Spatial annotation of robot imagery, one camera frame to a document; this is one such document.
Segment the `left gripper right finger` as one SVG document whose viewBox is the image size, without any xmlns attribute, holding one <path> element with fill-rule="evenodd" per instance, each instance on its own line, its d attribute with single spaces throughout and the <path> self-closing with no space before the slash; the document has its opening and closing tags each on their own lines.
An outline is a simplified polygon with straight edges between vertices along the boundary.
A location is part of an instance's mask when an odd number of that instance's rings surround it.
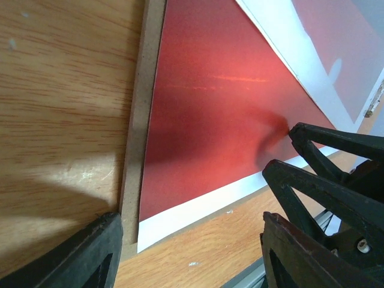
<svg viewBox="0 0 384 288">
<path fill-rule="evenodd" d="M 383 287 L 277 213 L 264 212 L 260 235 L 268 287 Z"/>
</svg>

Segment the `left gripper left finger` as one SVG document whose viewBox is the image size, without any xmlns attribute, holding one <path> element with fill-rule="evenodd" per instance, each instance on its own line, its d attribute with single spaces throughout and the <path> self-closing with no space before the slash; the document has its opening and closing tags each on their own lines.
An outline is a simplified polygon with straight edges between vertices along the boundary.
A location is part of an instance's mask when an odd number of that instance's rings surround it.
<svg viewBox="0 0 384 288">
<path fill-rule="evenodd" d="M 113 287 L 122 250 L 117 212 L 107 212 L 82 230 L 1 279 L 1 287 Z"/>
</svg>

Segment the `clear handled screwdriver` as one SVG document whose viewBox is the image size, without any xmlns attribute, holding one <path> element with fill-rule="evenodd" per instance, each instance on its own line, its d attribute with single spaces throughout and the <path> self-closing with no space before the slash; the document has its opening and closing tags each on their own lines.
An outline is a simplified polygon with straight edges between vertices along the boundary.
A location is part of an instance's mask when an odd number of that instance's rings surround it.
<svg viewBox="0 0 384 288">
<path fill-rule="evenodd" d="M 378 90 L 376 91 L 376 94 L 370 104 L 370 106 L 368 107 L 364 117 L 365 118 L 370 118 L 373 114 L 373 112 L 375 111 L 376 107 L 379 105 L 380 103 L 380 100 L 381 100 L 381 97 L 383 95 L 383 91 L 384 91 L 384 80 L 381 82 Z"/>
</svg>

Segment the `sunset photo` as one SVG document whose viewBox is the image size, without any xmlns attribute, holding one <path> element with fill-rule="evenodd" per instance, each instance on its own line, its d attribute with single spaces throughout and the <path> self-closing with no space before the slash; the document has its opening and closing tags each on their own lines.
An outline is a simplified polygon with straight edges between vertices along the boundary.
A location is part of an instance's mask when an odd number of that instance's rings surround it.
<svg viewBox="0 0 384 288">
<path fill-rule="evenodd" d="M 331 123 L 235 1 L 168 1 L 143 169 L 137 249 L 305 166 L 289 130 Z"/>
</svg>

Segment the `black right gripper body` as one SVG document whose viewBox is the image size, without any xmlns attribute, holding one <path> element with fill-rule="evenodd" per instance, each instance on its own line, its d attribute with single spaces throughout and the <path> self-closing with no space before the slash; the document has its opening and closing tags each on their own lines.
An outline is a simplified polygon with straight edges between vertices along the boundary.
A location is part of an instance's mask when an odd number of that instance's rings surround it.
<svg viewBox="0 0 384 288">
<path fill-rule="evenodd" d="M 344 260 L 363 270 L 382 270 L 383 163 L 366 160 L 350 174 L 337 166 L 332 169 L 332 173 L 328 173 L 324 178 L 360 195 L 358 206 L 369 212 L 369 217 L 378 220 L 380 224 L 379 238 L 372 241 L 367 233 L 342 220 L 340 230 L 335 235 L 337 245 L 333 247 L 338 249 L 338 255 Z"/>
</svg>

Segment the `white mat board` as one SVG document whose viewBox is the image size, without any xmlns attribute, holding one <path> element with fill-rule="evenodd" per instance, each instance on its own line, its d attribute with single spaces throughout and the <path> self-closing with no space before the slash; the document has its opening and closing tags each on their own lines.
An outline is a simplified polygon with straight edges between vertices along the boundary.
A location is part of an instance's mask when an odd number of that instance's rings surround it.
<svg viewBox="0 0 384 288">
<path fill-rule="evenodd" d="M 383 81 L 383 2 L 238 5 L 331 124 L 356 132 Z"/>
</svg>

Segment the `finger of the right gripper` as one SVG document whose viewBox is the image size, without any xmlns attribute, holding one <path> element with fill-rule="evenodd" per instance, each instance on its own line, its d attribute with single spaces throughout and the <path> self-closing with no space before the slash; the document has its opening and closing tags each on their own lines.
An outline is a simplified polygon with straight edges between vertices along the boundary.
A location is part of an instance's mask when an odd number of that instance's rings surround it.
<svg viewBox="0 0 384 288">
<path fill-rule="evenodd" d="M 348 133 L 330 128 L 297 123 L 289 137 L 298 154 L 317 175 L 338 183 L 383 177 L 383 137 Z M 348 174 L 339 169 L 315 146 L 316 143 L 367 158 L 364 164 Z"/>
<path fill-rule="evenodd" d="M 262 175 L 289 221 L 326 248 L 341 248 L 341 242 L 322 232 L 294 190 L 345 221 L 372 249 L 383 248 L 382 202 L 280 160 L 271 160 Z"/>
</svg>

